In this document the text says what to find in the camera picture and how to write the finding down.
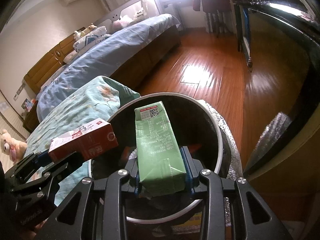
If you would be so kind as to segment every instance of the cabinet door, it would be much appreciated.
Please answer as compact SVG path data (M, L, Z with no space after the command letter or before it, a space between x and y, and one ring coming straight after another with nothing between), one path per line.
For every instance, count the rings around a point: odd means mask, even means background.
M288 23L250 9L247 13L252 72L244 66L241 161L249 175L274 157L314 111L319 49Z

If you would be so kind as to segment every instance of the barcode label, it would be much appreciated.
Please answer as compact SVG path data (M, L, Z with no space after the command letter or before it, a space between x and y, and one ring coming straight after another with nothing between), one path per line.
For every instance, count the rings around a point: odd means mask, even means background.
M154 116L157 116L159 113L159 109L157 106L146 108L140 110L141 120L148 119Z

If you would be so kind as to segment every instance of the wooden cabinet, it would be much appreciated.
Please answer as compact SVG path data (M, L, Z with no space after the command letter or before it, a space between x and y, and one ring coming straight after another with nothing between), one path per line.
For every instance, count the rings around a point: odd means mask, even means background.
M27 114L25 120L23 121L23 127L30 133L32 133L39 125L39 120L37 117L37 105L38 101L36 101L30 112Z

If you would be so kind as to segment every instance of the teddy bear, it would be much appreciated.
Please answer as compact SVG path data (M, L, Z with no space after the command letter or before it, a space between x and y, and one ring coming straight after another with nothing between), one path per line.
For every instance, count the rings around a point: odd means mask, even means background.
M7 130L2 130L0 147L4 154L9 155L12 162L16 163L23 159L27 146L25 142L12 138Z
M74 31L73 37L76 41L81 39L83 36L87 35L89 32L93 31L97 26L93 25L93 23L85 28L82 32Z

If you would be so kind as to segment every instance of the trash can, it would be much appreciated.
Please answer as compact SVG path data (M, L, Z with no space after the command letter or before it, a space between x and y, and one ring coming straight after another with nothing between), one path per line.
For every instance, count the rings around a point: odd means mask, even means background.
M116 111L108 120L119 146L89 163L93 179L108 177L124 168L119 159L125 147L136 147L134 109L162 101L179 147L198 146L194 159L204 168L219 173L222 162L222 136L210 112L195 99L176 93L156 93L137 98ZM195 208L201 200L186 193L126 200L127 221L138 224L160 224L175 220Z

